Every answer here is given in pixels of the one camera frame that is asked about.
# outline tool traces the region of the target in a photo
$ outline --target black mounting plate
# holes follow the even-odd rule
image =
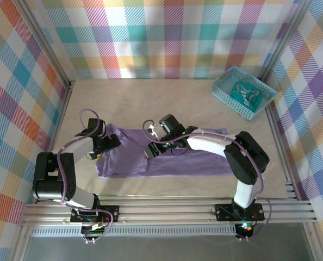
[[[249,210],[249,214],[246,216],[246,219],[240,219],[233,214],[233,206],[232,204],[216,204],[215,205],[215,214],[217,221],[256,221],[256,217],[253,212],[255,212],[257,216],[257,221],[264,220],[264,213],[262,204],[255,203]]]
[[[119,217],[119,206],[99,206],[97,207],[98,209],[103,209],[107,210],[112,213],[113,215],[113,222],[118,222],[118,217]],[[102,222],[102,215],[99,213],[99,216],[96,216],[96,212],[82,212],[81,214],[86,215],[86,216],[92,216],[91,222],[85,222],[84,218],[81,217],[80,215],[71,215],[70,218],[70,223],[97,223],[97,222]],[[103,221],[108,222],[108,217],[106,215],[103,215]]]

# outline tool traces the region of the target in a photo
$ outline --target plaid wallpaper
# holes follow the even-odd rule
[[[266,64],[299,0],[28,2],[75,78],[201,79]]]
[[[275,116],[303,199],[323,233],[323,0],[314,0],[268,82]]]
[[[0,0],[0,261],[32,199],[36,156],[48,148],[64,94],[12,0]]]

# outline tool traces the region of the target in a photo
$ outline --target metal frame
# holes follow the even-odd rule
[[[55,72],[59,76],[59,79],[66,86],[67,89],[70,88],[71,81],[68,78],[65,70],[63,69],[61,63],[59,62],[56,54],[52,50],[42,28],[39,26],[36,18],[34,17],[30,7],[25,0],[13,0],[14,4],[18,8],[21,15],[24,17],[27,25],[30,27],[32,34],[39,43],[41,49],[44,51],[46,57],[48,58],[50,64],[53,66]]]
[[[81,225],[72,226],[35,226],[31,237],[77,237]],[[107,237],[184,237],[190,235],[236,235],[234,224],[218,225],[147,225],[147,226],[114,226],[105,236]]]
[[[289,198],[286,200],[274,200],[272,203],[272,223],[302,222],[311,226],[316,222],[316,216],[309,201],[298,201],[291,182],[286,182],[286,190]],[[210,209],[217,203],[230,203],[230,199],[223,198],[199,198],[199,197],[139,197],[139,196],[101,196],[101,204],[119,205],[120,216],[118,222],[112,227],[112,234],[129,235],[131,228],[141,228],[154,231],[157,235],[165,232],[156,232],[157,228],[193,227],[203,229],[200,233],[213,234],[215,227],[221,231],[228,231],[232,235],[231,226],[239,222],[217,222]],[[265,212],[269,211],[265,200],[257,200],[263,205]],[[70,223],[71,212],[66,206],[51,201],[40,201],[37,204],[28,204],[20,218],[22,226],[21,234],[16,245],[16,251],[10,260],[22,260],[30,236],[75,236],[78,234],[80,223]],[[188,232],[188,235],[199,232]],[[313,251],[314,256],[321,257],[317,244]]]
[[[287,25],[286,32],[284,32],[283,37],[279,41],[272,57],[270,58],[266,69],[263,72],[262,81],[266,82],[269,75],[272,73],[273,69],[278,63],[278,60],[280,59],[283,51],[287,47],[288,43],[292,39],[295,31],[297,30],[298,25],[302,21],[302,18],[304,17],[305,13],[307,12],[310,4],[313,0],[301,0],[301,2],[298,4],[295,13],[293,15],[293,18],[289,21]]]
[[[70,85],[69,89],[66,90],[64,104],[63,104],[63,107],[62,107],[60,115],[59,115],[59,121],[58,121],[57,126],[55,128],[54,135],[52,137],[52,141],[51,141],[51,143],[49,145],[49,148],[48,148],[49,151],[54,150],[55,143],[57,142],[61,126],[63,125],[65,113],[66,113],[67,107],[69,106],[71,94],[72,94],[72,91],[73,91],[73,86],[74,86],[74,82],[71,82],[71,85]]]
[[[13,252],[9,254],[8,261],[22,261],[25,256],[27,244],[32,233],[32,226],[18,227],[17,234],[15,235],[15,247],[12,248]]]
[[[304,223],[307,239],[313,257],[317,261],[323,261],[323,237],[318,223]]]
[[[272,132],[272,135],[274,138],[275,146],[276,146],[276,149],[277,149],[277,152],[279,155],[280,163],[283,167],[283,171],[285,174],[285,180],[287,182],[291,182],[292,185],[295,188],[297,188],[297,183],[292,175],[292,170],[289,165],[285,149],[283,147],[283,142],[282,142],[281,136],[279,135],[279,130],[278,130],[277,123],[276,123],[277,119],[274,117],[274,115],[272,113],[272,107],[270,104],[266,107],[265,113],[268,118],[270,129],[271,129],[271,132]],[[298,190],[296,190],[296,198],[298,200],[301,200],[301,196],[300,196],[300,193],[298,192]]]

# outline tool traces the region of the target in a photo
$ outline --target wire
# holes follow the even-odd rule
[[[172,155],[174,155],[174,156],[176,156],[176,157],[178,157],[178,156],[181,156],[181,155],[183,155],[183,154],[185,154],[186,152],[188,152],[188,150],[186,150],[186,151],[184,151],[184,152],[182,152],[180,155],[175,155],[174,153],[173,153],[173,148],[171,149],[171,154]]]
[[[110,216],[109,216],[107,213],[104,213],[104,215],[106,215],[106,216],[107,216],[107,218],[108,218],[108,223],[106,224],[106,226],[108,226],[108,225],[109,225],[109,219],[110,219]],[[104,223],[104,222],[105,222],[104,215],[102,215],[102,223]]]
[[[74,139],[74,140],[71,140],[70,142],[68,142],[64,147],[62,147],[62,148],[58,151],[58,154],[57,154],[57,161],[58,161],[58,165],[59,165],[59,171],[60,171],[61,176],[62,176],[62,178],[63,178],[63,184],[64,184],[64,185],[63,185],[63,195],[62,195],[62,197],[61,197],[60,204],[64,204],[65,197],[66,197],[66,192],[67,192],[67,179],[66,179],[66,176],[65,176],[65,171],[64,171],[64,168],[63,168],[63,164],[61,163],[61,160],[60,160],[60,155],[62,154],[62,152],[63,152],[65,149],[67,149],[69,146],[71,146],[71,145],[72,145],[72,144],[74,144],[75,142],[80,141],[80,140],[83,140],[83,139],[85,139],[85,138],[89,137],[91,134],[95,133],[95,131],[97,131],[97,129],[98,129],[99,125],[100,125],[100,118],[99,118],[98,114],[97,114],[95,111],[93,111],[92,109],[83,109],[83,110],[81,110],[81,111],[80,111],[80,113],[79,113],[79,114],[80,114],[80,116],[79,116],[79,118],[80,118],[80,122],[82,123],[82,125],[83,125],[83,126],[84,126],[84,124],[83,124],[83,121],[82,121],[82,113],[83,113],[84,111],[90,111],[90,112],[92,112],[92,113],[94,113],[94,114],[95,114],[95,116],[97,117],[97,125],[96,125],[95,129],[94,129],[92,132],[90,132],[89,134],[87,134],[87,135],[85,135],[85,136],[82,136],[82,137],[76,138],[76,139]]]
[[[258,218],[257,218],[257,213],[256,212],[252,212],[253,216],[254,216],[254,219],[256,220],[256,223],[254,223],[254,226],[257,225],[257,222],[258,222]]]
[[[211,208],[211,210],[210,210],[210,212],[211,212],[211,214],[213,214],[213,215],[216,215],[216,213],[214,213],[212,210],[214,209],[214,207],[218,207],[218,208],[220,208],[220,209],[223,209],[225,212],[227,212],[229,215],[231,215],[231,216],[234,216],[234,213],[230,213],[227,209],[225,209],[224,207],[221,207],[221,206],[219,206],[218,204],[215,204],[215,205],[213,205],[213,207]]]
[[[86,235],[88,234],[88,231],[86,231],[85,233],[84,233],[84,236],[82,236],[83,237],[83,239],[86,241],[86,242],[93,242],[93,243],[95,243],[96,241],[98,241],[98,240],[100,240],[104,235],[106,235],[107,233],[108,233],[108,231],[110,230],[110,228],[111,228],[111,226],[112,226],[112,224],[113,224],[113,220],[114,220],[114,218],[113,218],[113,215],[112,215],[112,213],[110,212],[110,211],[107,211],[107,210],[104,210],[104,209],[87,209],[87,208],[78,208],[78,207],[75,207],[75,206],[72,206],[72,205],[70,205],[70,204],[66,204],[68,207],[70,207],[70,208],[74,208],[75,210],[76,209],[78,209],[78,210],[81,210],[81,211],[83,211],[83,212],[102,212],[102,213],[106,213],[107,215],[109,215],[109,223],[108,223],[108,225],[107,225],[107,227],[105,228],[105,231],[102,233],[102,235],[100,235],[99,237],[97,237],[96,239],[88,239],[87,237],[86,237]]]
[[[252,237],[250,237],[250,239],[253,239],[253,238],[256,238],[259,234],[261,234],[261,232],[263,230],[265,230],[265,228],[267,227],[270,219],[271,219],[271,214],[272,214],[272,206],[271,206],[271,203],[270,203],[270,200],[268,200],[267,198],[258,198],[260,200],[266,200],[269,204],[269,215],[268,215],[268,218],[266,219],[266,222],[264,223],[262,229],[260,231],[257,232],[257,234],[253,235]]]
[[[144,132],[144,135],[146,138],[148,138],[149,140],[153,141],[154,143],[157,143],[157,144],[168,144],[168,143],[172,143],[172,142],[175,142],[177,140],[180,140],[180,139],[183,139],[183,138],[187,138],[187,137],[191,137],[191,136],[207,136],[207,137],[212,137],[212,138],[221,138],[223,140],[228,140],[228,141],[231,141],[232,143],[234,143],[235,145],[237,145],[247,156],[247,158],[249,159],[249,161],[251,162],[251,164],[253,165],[253,168],[254,170],[256,171],[257,175],[258,175],[258,178],[259,178],[259,181],[260,181],[260,190],[258,190],[254,195],[253,197],[256,197],[257,195],[259,195],[260,193],[262,193],[262,191],[264,190],[264,183],[263,183],[263,178],[262,178],[262,173],[260,172],[257,164],[254,162],[253,158],[251,157],[251,155],[247,152],[247,150],[240,144],[238,143],[237,141],[227,137],[227,136],[224,136],[224,135],[221,135],[221,134],[218,134],[218,133],[189,133],[189,134],[184,134],[180,137],[177,137],[175,139],[172,139],[172,140],[167,140],[167,141],[160,141],[160,140],[153,140],[151,137],[150,137],[150,134],[148,133],[148,131],[146,130],[146,124],[148,122],[151,122],[153,125],[154,125],[154,121],[153,120],[146,120],[143,122],[142,124],[142,131]]]

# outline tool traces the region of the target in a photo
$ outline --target metal bracket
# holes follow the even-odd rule
[[[112,213],[113,222],[118,222],[119,217],[119,206],[99,206],[98,209],[103,209]],[[97,222],[109,222],[109,219],[106,215],[103,215],[101,212],[78,212],[76,214],[72,212],[70,223],[97,223]]]
[[[249,215],[246,216],[246,219],[240,219],[236,217],[233,213],[232,204],[216,204],[215,205],[215,214],[217,221],[263,221],[264,213],[262,204],[255,203],[252,208],[249,210]]]

